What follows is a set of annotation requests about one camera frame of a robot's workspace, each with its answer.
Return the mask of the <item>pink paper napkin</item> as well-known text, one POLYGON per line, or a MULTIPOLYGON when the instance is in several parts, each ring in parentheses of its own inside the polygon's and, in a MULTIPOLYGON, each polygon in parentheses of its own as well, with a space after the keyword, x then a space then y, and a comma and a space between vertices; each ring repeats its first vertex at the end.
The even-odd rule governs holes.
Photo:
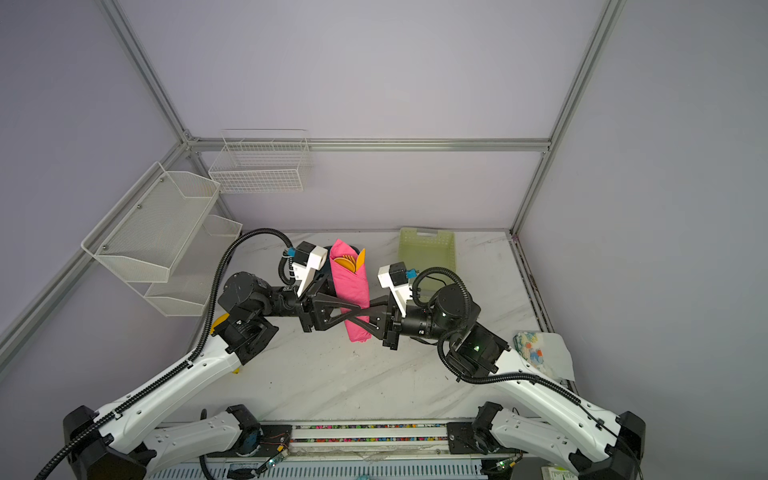
POLYGON ((361 309, 370 306, 365 257, 364 249, 357 252, 341 239, 335 241, 329 254, 336 296, 361 309))

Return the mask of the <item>orange plastic fork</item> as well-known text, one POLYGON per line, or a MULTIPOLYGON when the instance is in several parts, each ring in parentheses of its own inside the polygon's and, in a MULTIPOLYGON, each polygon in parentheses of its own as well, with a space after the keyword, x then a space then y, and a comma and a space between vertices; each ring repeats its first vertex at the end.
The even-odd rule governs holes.
POLYGON ((358 269, 357 258, 351 255, 342 255, 336 257, 334 262, 351 272, 356 272, 358 269))

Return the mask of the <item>yellow plastic spoon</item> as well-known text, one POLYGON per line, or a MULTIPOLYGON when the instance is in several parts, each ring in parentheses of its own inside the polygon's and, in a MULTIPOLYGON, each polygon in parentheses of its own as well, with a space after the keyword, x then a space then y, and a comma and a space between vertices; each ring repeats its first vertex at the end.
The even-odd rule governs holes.
POLYGON ((361 270, 364 269, 365 259, 366 259, 366 249, 363 248, 359 252, 359 254, 357 256, 357 259, 356 259, 356 271, 361 271, 361 270))

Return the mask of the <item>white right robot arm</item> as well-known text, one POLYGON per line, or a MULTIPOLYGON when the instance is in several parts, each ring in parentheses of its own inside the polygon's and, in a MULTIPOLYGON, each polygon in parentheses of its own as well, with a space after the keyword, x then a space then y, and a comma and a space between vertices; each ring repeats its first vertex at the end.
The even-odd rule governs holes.
POLYGON ((420 282, 393 287, 367 308, 345 303, 333 322, 349 321, 385 347, 401 337, 431 343, 457 381, 494 385, 538 415, 528 420, 495 402, 478 409, 472 427, 478 450, 521 450, 566 468, 580 479, 640 479, 645 422, 632 412, 615 414, 539 372, 512 346, 478 321, 480 308, 454 277, 429 300, 420 282))

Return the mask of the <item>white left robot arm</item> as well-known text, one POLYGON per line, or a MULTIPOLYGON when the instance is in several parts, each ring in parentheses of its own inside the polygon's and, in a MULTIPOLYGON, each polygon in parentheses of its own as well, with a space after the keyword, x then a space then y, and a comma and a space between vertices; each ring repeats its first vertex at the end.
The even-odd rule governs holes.
POLYGON ((176 429, 169 438, 151 436, 198 392, 261 354, 278 332, 270 318, 296 317, 311 333, 344 321, 361 324, 370 314, 336 297, 325 275, 300 290, 238 272, 226 281, 218 303, 226 318, 212 321, 189 354, 122 399, 98 410, 81 406, 65 417, 67 443, 57 458, 68 462, 76 478, 143 479, 165 465, 242 446, 260 427, 243 405, 176 429))

